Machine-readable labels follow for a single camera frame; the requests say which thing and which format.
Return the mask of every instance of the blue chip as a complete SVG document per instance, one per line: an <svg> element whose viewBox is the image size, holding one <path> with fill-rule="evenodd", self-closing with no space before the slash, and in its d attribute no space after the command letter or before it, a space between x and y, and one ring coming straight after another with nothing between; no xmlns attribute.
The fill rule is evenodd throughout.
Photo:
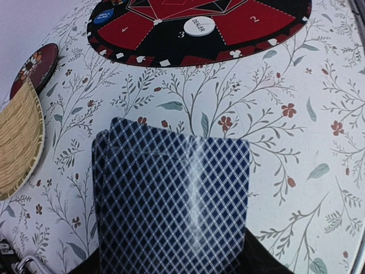
<svg viewBox="0 0 365 274"><path fill-rule="evenodd" d="M114 14L114 10L103 11L94 19L94 24L100 25L100 24L103 24L103 23L109 21L109 19L112 18L113 14Z"/></svg>

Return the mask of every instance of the poker mat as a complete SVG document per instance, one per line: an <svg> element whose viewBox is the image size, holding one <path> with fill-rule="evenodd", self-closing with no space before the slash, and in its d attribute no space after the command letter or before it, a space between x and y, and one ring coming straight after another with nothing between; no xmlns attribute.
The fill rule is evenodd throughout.
<svg viewBox="0 0 365 274"><path fill-rule="evenodd" d="M241 58L276 46L308 21L311 0L103 0L90 45L129 65L179 67Z"/></svg>

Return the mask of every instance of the white tablecloth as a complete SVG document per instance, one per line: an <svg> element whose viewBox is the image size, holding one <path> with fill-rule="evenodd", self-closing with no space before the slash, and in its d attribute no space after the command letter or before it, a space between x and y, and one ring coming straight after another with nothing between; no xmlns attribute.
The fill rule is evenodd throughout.
<svg viewBox="0 0 365 274"><path fill-rule="evenodd" d="M91 142L121 116L247 139L249 229L295 273L348 273L363 233L365 61L347 2L315 0L307 25L268 51L164 69L94 52L86 24L97 2L80 1L43 42L60 47L40 95L45 149L30 181L0 203L0 231L19 255L67 273L96 249Z"/></svg>

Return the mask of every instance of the number 2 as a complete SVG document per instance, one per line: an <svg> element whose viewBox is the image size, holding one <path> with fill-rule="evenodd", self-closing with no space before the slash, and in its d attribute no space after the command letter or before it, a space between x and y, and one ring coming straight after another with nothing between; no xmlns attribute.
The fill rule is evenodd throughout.
<svg viewBox="0 0 365 274"><path fill-rule="evenodd" d="M256 16L251 16L250 19L253 20L253 22L257 23L258 21L260 21L260 19L256 19Z"/></svg>

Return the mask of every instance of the beige woven object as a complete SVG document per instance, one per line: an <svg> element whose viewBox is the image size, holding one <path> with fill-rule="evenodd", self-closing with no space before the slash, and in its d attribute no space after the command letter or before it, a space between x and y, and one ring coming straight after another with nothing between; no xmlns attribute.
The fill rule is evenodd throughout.
<svg viewBox="0 0 365 274"><path fill-rule="evenodd" d="M0 113L0 200L15 194L38 164L44 145L44 119L31 81Z"/></svg>

